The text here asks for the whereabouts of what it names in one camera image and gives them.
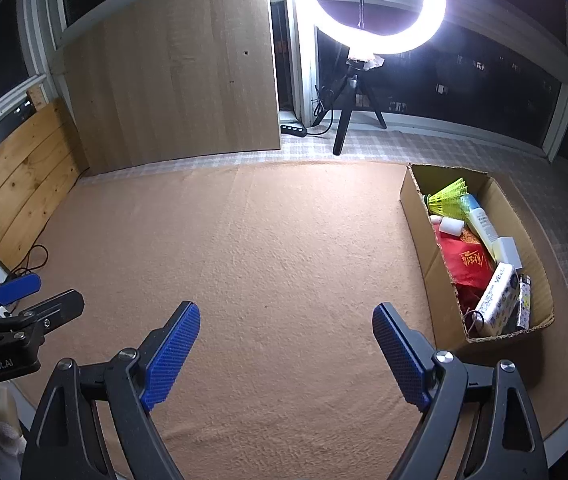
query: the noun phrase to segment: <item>metal screw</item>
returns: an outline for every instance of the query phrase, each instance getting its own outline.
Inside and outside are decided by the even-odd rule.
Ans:
[[[58,370],[68,370],[71,366],[73,366],[73,360],[65,357],[58,363]]]
[[[436,357],[440,363],[449,363],[454,359],[454,355],[446,351],[437,352]]]
[[[138,351],[134,348],[125,348],[121,350],[118,355],[120,356],[120,359],[123,359],[124,361],[131,361],[138,356]]]
[[[510,361],[502,361],[499,363],[499,366],[501,366],[503,371],[509,374],[515,371],[515,365]]]

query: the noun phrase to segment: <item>dark red cloth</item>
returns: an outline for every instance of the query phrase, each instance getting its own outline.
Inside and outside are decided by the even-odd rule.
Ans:
[[[494,273],[494,265],[488,251],[468,227],[460,237],[439,232],[433,226],[444,254],[446,267],[457,288],[462,314],[474,310]]]

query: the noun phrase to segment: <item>open cardboard box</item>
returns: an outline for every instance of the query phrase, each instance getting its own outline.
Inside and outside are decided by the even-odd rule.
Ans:
[[[430,214],[423,201],[423,195],[435,194],[461,177],[466,181],[468,192],[475,195],[480,206],[486,211],[499,236],[515,238],[524,272],[532,281],[529,330],[498,337],[468,336],[457,300],[457,291],[444,263],[441,247],[430,224]],[[552,324],[554,306],[542,261],[521,219],[493,177],[465,168],[408,166],[401,187],[400,201],[413,235],[419,265],[424,276],[433,333],[438,348],[461,354],[498,348]],[[534,216],[529,210],[527,213],[530,213],[527,216]]]

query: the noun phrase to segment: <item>blue gripper pad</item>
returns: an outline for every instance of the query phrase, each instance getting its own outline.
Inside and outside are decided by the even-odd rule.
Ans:
[[[7,306],[11,303],[35,294],[40,290],[42,280],[36,274],[26,274],[20,278],[15,278],[10,282],[0,285],[0,305]]]
[[[431,402],[426,387],[426,372],[381,305],[375,307],[373,312],[373,334],[404,399],[417,406],[420,412],[425,412]]]
[[[199,333],[199,308],[192,303],[175,324],[146,370],[144,394],[140,401],[150,412],[168,397],[177,375]]]

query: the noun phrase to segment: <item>plaid fabric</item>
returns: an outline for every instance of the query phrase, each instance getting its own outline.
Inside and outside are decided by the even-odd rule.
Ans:
[[[147,164],[138,168],[81,179],[80,185],[145,174],[280,160],[337,160],[334,135],[282,136],[282,149],[273,152],[201,156]],[[541,222],[568,282],[568,175],[548,161],[510,148],[477,140],[439,136],[349,130],[340,160],[387,160],[440,166],[464,166],[508,173]]]

